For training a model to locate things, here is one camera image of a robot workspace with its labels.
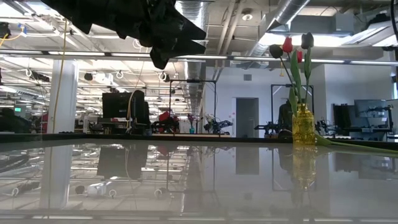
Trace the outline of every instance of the ceiling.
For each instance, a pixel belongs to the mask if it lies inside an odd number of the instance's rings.
[[[327,0],[312,0],[310,3],[301,10],[299,16],[311,16],[312,19],[322,17],[332,18],[339,10],[345,14],[359,13],[356,18],[362,15],[361,20],[367,19],[365,12],[375,13],[377,10],[383,9],[389,1],[327,1]],[[21,11],[15,10],[15,4],[22,6],[23,9],[29,11],[28,14],[23,14]],[[227,45],[224,43],[223,47],[226,48],[227,54],[239,52],[245,54],[250,51],[255,43],[261,38],[259,35],[259,26],[261,25],[264,15],[277,8],[276,0],[257,1],[246,0],[241,2],[244,10],[251,11],[252,19],[245,21],[242,15],[232,15],[231,21],[238,16],[238,22],[235,30],[233,30],[233,38],[231,43]],[[205,27],[208,32],[206,38],[206,54],[217,54],[218,42],[223,30],[223,21],[226,19],[229,0],[216,0],[210,2],[208,7],[208,22]],[[356,29],[364,26],[355,19]],[[26,30],[26,35],[22,35],[16,40],[5,41],[1,49],[29,49],[29,50],[56,50],[62,51],[63,46],[63,33],[64,21],[62,16],[42,4],[38,0],[31,1],[12,1],[0,0],[0,22],[10,22],[10,29],[12,37],[16,37],[21,33],[19,24],[22,24]],[[117,34],[109,29],[93,25],[89,35],[82,35],[82,33],[73,26],[69,26],[72,32],[67,30],[67,43],[66,50],[70,51],[103,51],[103,52],[149,52],[150,49],[142,47],[135,39],[128,37],[126,40],[120,39]],[[319,47],[314,49],[316,57],[340,57],[344,55],[345,51],[351,52],[350,56],[363,58],[363,51],[359,48],[340,49],[338,54],[333,51],[333,48]],[[85,73],[106,73],[113,75],[113,85],[119,86],[146,86],[146,87],[168,87],[168,83],[164,83],[159,79],[162,72],[169,74],[170,77],[175,79],[186,79],[188,77],[188,63],[190,62],[169,62],[164,70],[155,68],[152,62],[144,61],[105,61],[105,60],[77,60],[80,68],[79,85],[99,85],[100,83],[94,81],[88,82],[84,79]],[[48,58],[12,58],[0,57],[0,67],[2,68],[2,82],[3,83],[42,83],[41,81],[32,80],[27,72],[27,69],[39,72],[49,78],[52,76],[53,60]],[[181,97],[185,102],[186,107],[180,110],[180,113],[195,113],[198,114],[199,104],[191,105],[192,95],[187,93],[188,86],[184,82],[173,82],[173,87],[182,87],[182,90],[177,90],[175,96]],[[31,90],[39,93],[39,98],[49,99],[49,87],[39,88],[36,86],[23,87],[24,90]],[[146,90],[147,96],[167,96],[168,90]],[[201,95],[201,88],[197,88],[197,95]],[[97,110],[92,112],[100,113],[101,110],[101,94],[109,92],[108,88],[79,88],[78,89],[78,111],[93,110],[93,106],[87,106],[87,102],[95,102],[94,106]],[[16,93],[0,92],[0,104],[14,104],[20,103],[16,101],[18,97],[27,98],[23,94],[17,95]],[[12,96],[12,99],[4,100],[5,96]],[[41,99],[45,105],[48,101]],[[164,100],[165,105],[168,105],[167,99]],[[32,110],[43,107],[42,104],[33,103]]]

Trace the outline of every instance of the glass table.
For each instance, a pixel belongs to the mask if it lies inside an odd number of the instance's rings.
[[[123,139],[0,147],[1,223],[398,222],[394,153]]]

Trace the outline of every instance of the tulip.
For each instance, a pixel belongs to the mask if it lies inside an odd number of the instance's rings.
[[[297,51],[297,62],[301,63],[303,61],[303,52]]]
[[[269,46],[269,53],[273,58],[281,58],[281,56],[284,54],[284,51],[279,47],[277,44],[272,44]]]
[[[308,49],[310,47],[313,47],[313,36],[309,32],[301,36],[301,48]]]
[[[285,38],[285,42],[282,45],[282,50],[286,53],[291,53],[293,51],[292,39],[290,37]]]

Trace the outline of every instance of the red tulip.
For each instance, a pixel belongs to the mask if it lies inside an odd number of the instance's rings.
[[[282,46],[282,50],[286,53],[291,53],[293,51],[292,39],[290,37],[286,37],[285,42]]]
[[[303,52],[297,51],[297,62],[301,63],[303,61]]]

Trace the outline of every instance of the door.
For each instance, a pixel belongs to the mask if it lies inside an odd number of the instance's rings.
[[[258,131],[254,130],[259,123],[259,99],[236,99],[236,137],[258,138]]]

